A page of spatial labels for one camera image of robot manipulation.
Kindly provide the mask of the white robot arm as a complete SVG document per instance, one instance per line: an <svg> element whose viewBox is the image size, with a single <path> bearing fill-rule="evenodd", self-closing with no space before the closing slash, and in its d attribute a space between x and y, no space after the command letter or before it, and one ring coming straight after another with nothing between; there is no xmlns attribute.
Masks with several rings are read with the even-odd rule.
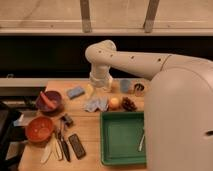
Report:
<svg viewBox="0 0 213 171"><path fill-rule="evenodd" d="M90 81L111 86L110 68L150 81L144 98L148 171L213 171L213 61L122 52L111 40L89 46Z"/></svg>

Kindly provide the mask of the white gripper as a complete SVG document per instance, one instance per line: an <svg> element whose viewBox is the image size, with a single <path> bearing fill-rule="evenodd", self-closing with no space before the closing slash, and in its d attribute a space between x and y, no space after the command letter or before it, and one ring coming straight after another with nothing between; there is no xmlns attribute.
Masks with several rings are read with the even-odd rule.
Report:
<svg viewBox="0 0 213 171"><path fill-rule="evenodd" d="M109 92L111 90L113 78L110 74L108 74L104 78L96 78L93 75L89 76L90 84L86 86L85 92L86 97L91 98L94 94L94 88L102 88L103 90Z"/></svg>

